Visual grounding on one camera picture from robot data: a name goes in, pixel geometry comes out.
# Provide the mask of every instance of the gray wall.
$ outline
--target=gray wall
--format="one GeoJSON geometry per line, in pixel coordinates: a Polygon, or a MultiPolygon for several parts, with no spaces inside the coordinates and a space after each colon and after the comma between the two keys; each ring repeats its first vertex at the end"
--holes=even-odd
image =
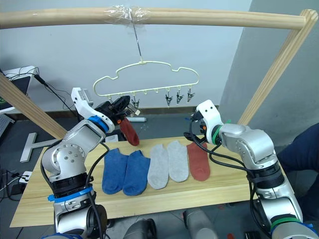
{"type": "MultiPolygon", "coordinates": [[[[319,11],[318,0],[253,0],[250,11],[300,14],[319,11]]],[[[237,122],[272,64],[289,31],[245,28],[230,70],[219,110],[237,122]]],[[[319,23],[317,23],[249,126],[261,128],[276,146],[319,122],[319,23]]]]}
{"type": "MultiPolygon", "coordinates": [[[[248,11],[251,0],[216,0],[198,4],[193,0],[0,0],[0,11],[43,8],[103,7],[113,4],[141,7],[208,8],[248,11]]],[[[231,68],[242,27],[139,25],[137,34],[144,60],[165,61],[173,68],[186,66],[200,75],[192,90],[195,97],[187,104],[187,87],[181,89],[180,106],[195,106],[208,98],[220,102],[231,68]]],[[[95,105],[106,100],[93,93],[93,83],[115,70],[140,60],[131,26],[69,25],[0,30],[0,67],[3,70],[37,66],[44,80],[57,89],[71,92],[73,87],[87,88],[95,105]]],[[[156,88],[195,82],[194,75],[173,73],[163,65],[144,65],[127,69],[120,78],[104,80],[100,94],[156,88]]],[[[140,107],[166,107],[166,91],[137,94],[140,107]]],[[[45,111],[62,108],[62,103],[37,81],[31,83],[31,99],[45,111]]],[[[176,106],[176,89],[172,89],[171,106],[176,106]]],[[[67,103],[72,104],[66,96],[67,103]]]]}

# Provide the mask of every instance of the red sock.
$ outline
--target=red sock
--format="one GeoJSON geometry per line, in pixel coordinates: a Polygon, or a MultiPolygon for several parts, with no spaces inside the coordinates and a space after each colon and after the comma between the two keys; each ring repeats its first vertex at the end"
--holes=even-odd
{"type": "Polygon", "coordinates": [[[122,133],[125,135],[125,138],[127,139],[127,141],[131,145],[133,146],[139,145],[140,143],[139,137],[127,118],[124,118],[124,120],[120,123],[120,129],[122,133]]]}
{"type": "Polygon", "coordinates": [[[198,147],[194,142],[187,146],[190,173],[198,181],[205,181],[209,178],[210,168],[207,153],[198,147]]]}

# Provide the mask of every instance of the sock hanger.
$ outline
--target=sock hanger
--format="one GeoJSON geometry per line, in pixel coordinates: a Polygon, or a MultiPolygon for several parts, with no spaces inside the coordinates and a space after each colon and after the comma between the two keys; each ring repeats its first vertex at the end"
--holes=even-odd
{"type": "Polygon", "coordinates": [[[146,95],[148,93],[148,91],[155,91],[156,93],[159,92],[159,90],[161,89],[167,89],[167,91],[170,90],[170,88],[178,88],[178,91],[180,90],[181,87],[184,87],[184,86],[189,86],[189,90],[188,92],[190,93],[190,88],[193,86],[193,85],[196,85],[198,82],[199,82],[199,74],[194,70],[194,69],[191,69],[191,68],[188,68],[188,67],[179,67],[176,69],[173,69],[172,65],[170,63],[167,63],[167,62],[162,62],[162,61],[144,61],[143,58],[142,58],[142,54],[141,54],[141,49],[140,49],[140,44],[139,44],[139,40],[138,40],[138,36],[137,36],[137,33],[136,33],[136,28],[135,28],[135,24],[133,23],[132,21],[132,16],[131,16],[131,9],[129,10],[129,18],[130,18],[130,21],[133,25],[133,29],[134,29],[134,34],[135,34],[135,38],[136,38],[136,42],[137,42],[137,46],[138,46],[138,50],[139,50],[139,53],[140,53],[140,61],[137,62],[137,63],[134,63],[134,64],[130,64],[130,65],[127,65],[127,66],[123,66],[119,69],[117,69],[115,71],[115,74],[116,76],[115,77],[111,77],[111,76],[104,76],[104,77],[101,77],[100,79],[96,80],[93,84],[93,91],[96,95],[98,96],[105,96],[105,97],[108,97],[109,99],[112,98],[112,96],[114,95],[125,95],[125,94],[133,94],[133,96],[136,95],[137,92],[144,92],[144,94],[146,95]],[[119,72],[124,70],[124,69],[127,69],[129,67],[134,67],[134,66],[140,66],[140,65],[146,65],[146,64],[162,64],[162,65],[167,65],[170,67],[170,70],[172,72],[179,72],[180,70],[187,70],[187,71],[190,71],[192,73],[194,73],[196,75],[196,82],[194,83],[188,83],[188,84],[181,84],[181,85],[173,85],[173,86],[164,86],[164,87],[157,87],[157,88],[148,88],[148,89],[142,89],[142,90],[134,90],[134,91],[126,91],[126,92],[118,92],[118,93],[112,93],[112,94],[99,94],[97,93],[96,91],[96,86],[99,82],[101,82],[102,80],[104,79],[110,79],[110,80],[116,80],[120,77],[119,75],[119,72]]]}

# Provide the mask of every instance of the green ring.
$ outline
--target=green ring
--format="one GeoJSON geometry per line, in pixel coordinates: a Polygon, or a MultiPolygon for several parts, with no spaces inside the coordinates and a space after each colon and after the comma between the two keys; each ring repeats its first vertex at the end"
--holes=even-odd
{"type": "Polygon", "coordinates": [[[220,125],[218,127],[218,129],[215,131],[215,133],[213,134],[213,137],[211,138],[211,140],[213,141],[213,144],[217,145],[217,143],[215,142],[217,135],[219,134],[219,130],[223,125],[220,125]]]}
{"type": "Polygon", "coordinates": [[[300,221],[297,218],[280,218],[278,220],[275,220],[272,224],[271,224],[271,230],[277,226],[278,224],[281,223],[288,223],[288,222],[297,222],[299,223],[300,221]]]}
{"type": "Polygon", "coordinates": [[[218,127],[218,129],[215,131],[215,133],[213,134],[213,137],[211,138],[211,140],[213,141],[213,144],[216,144],[217,145],[217,143],[215,142],[215,140],[216,140],[216,137],[217,137],[217,135],[218,135],[218,133],[219,133],[219,130],[220,130],[220,128],[222,127],[222,125],[220,125],[219,127],[218,127]]]}

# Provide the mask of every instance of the blue sock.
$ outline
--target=blue sock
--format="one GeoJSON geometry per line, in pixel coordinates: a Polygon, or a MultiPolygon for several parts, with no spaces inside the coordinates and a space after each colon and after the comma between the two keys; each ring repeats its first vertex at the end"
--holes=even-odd
{"type": "Polygon", "coordinates": [[[130,154],[123,185],[125,195],[136,196],[145,190],[149,167],[150,159],[145,158],[140,150],[130,154]]]}
{"type": "Polygon", "coordinates": [[[118,148],[112,149],[104,157],[104,172],[102,189],[106,194],[121,191],[124,183],[128,156],[119,152],[118,148]]]}

